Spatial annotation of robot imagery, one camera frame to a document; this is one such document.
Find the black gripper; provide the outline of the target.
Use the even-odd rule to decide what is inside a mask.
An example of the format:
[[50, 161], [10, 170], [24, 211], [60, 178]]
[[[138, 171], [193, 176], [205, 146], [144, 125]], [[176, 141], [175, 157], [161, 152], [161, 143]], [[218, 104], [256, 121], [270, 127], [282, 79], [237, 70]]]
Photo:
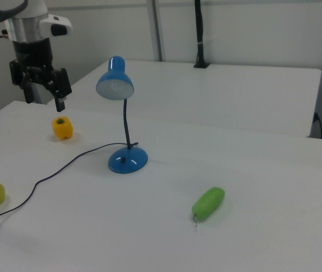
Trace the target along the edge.
[[35, 101], [32, 83], [44, 86], [54, 96], [57, 112], [65, 109], [65, 97], [69, 95], [71, 85], [64, 68], [56, 70], [50, 39], [35, 42], [12, 42], [16, 59], [10, 62], [11, 78], [19, 86], [27, 104]]

